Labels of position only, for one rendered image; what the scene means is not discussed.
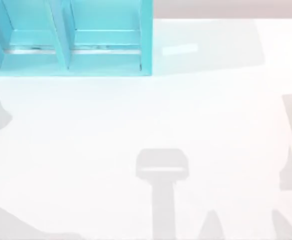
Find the light blue rack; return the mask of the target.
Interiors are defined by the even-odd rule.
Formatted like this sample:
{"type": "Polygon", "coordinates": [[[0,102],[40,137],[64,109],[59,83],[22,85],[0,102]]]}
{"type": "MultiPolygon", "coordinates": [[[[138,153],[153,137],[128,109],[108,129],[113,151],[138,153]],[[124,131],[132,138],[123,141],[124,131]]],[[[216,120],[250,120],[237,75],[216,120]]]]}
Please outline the light blue rack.
{"type": "Polygon", "coordinates": [[[149,76],[153,0],[0,0],[0,77],[149,76]]]}

